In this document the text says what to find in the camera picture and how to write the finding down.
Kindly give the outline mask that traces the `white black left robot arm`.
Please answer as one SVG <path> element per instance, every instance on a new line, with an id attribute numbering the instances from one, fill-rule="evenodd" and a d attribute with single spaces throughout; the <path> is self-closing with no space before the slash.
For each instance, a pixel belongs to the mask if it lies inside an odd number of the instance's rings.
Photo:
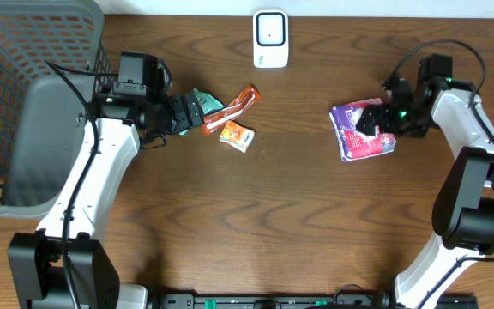
<path id="1" fill-rule="evenodd" d="M 69 176 L 35 233 L 16 233 L 8 249 L 22 308 L 155 308 L 142 285 L 122 282 L 103 239 L 117 189 L 144 142 L 202 125 L 204 112 L 183 96 L 97 94 L 93 121 Z"/>

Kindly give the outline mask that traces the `purple pad package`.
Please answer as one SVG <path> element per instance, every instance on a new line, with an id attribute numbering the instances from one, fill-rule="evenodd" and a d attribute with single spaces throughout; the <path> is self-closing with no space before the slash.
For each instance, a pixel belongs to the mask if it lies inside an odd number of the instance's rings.
<path id="1" fill-rule="evenodd" d="M 360 100 L 334 106 L 329 112 L 338 141 L 340 157 L 344 162 L 385 155 L 395 150 L 396 139 L 393 134 L 377 132 L 374 136 L 367 136 L 356 130 L 356 123 L 364 108 L 381 104 L 378 98 Z"/>

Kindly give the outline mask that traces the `red orange snack wrapper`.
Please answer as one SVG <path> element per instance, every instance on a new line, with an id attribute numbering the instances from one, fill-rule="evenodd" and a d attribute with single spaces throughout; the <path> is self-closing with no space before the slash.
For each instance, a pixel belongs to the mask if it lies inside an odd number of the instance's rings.
<path id="1" fill-rule="evenodd" d="M 260 99 L 261 95 L 258 90 L 253 85 L 247 86 L 227 107 L 204 117 L 202 133 L 205 136 L 211 135 L 214 131 L 225 125 L 227 121 L 234 120 L 244 114 Z"/>

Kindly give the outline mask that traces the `teal wipes packet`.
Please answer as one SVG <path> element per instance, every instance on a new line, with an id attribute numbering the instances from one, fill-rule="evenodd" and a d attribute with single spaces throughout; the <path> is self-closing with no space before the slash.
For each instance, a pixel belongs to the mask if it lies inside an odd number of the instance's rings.
<path id="1" fill-rule="evenodd" d="M 195 95 L 198 105 L 202 109 L 203 116 L 218 112 L 224 108 L 224 105 L 209 93 L 202 92 L 197 88 L 194 88 L 192 93 Z"/>

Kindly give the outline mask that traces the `orange tissue packet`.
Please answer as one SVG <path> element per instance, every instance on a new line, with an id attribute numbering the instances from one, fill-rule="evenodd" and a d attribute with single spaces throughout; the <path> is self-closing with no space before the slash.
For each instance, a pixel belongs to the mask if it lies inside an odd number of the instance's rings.
<path id="1" fill-rule="evenodd" d="M 255 131 L 234 121 L 227 121 L 219 135 L 219 141 L 245 153 L 255 137 Z"/>

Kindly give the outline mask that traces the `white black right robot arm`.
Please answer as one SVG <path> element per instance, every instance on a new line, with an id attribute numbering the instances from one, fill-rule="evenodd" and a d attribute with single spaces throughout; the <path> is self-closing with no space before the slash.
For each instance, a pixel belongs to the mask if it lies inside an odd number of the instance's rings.
<path id="1" fill-rule="evenodd" d="M 455 157 L 433 205 L 433 233 L 392 290 L 377 297 L 382 308 L 434 308 L 463 271 L 494 262 L 494 127 L 479 87 L 452 71 L 452 57 L 432 54 L 419 63 L 415 89 L 393 73 L 383 84 L 391 101 L 366 107 L 356 124 L 367 136 L 409 137 L 435 125 Z"/>

